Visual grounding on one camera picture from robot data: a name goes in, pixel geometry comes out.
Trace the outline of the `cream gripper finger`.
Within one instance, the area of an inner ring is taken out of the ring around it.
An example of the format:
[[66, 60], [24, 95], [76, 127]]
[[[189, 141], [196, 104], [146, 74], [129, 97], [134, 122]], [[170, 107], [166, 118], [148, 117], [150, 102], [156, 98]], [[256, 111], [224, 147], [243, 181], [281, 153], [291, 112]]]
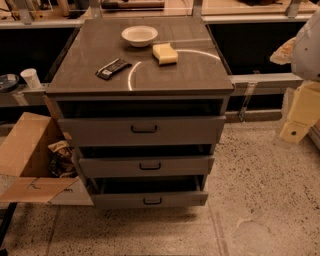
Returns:
[[293, 37], [280, 46], [275, 52], [272, 53], [270, 56], [270, 61], [278, 65], [289, 64], [291, 62], [290, 58], [295, 40], [296, 38]]

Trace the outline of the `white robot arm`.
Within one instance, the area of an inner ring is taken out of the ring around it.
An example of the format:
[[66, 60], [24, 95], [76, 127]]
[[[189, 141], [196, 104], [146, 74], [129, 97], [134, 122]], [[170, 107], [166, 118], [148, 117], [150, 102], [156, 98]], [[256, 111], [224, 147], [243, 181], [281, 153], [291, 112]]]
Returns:
[[280, 46], [270, 57], [279, 65], [291, 64], [292, 73], [303, 83], [293, 92], [279, 138], [298, 144], [320, 119], [320, 10], [294, 38]]

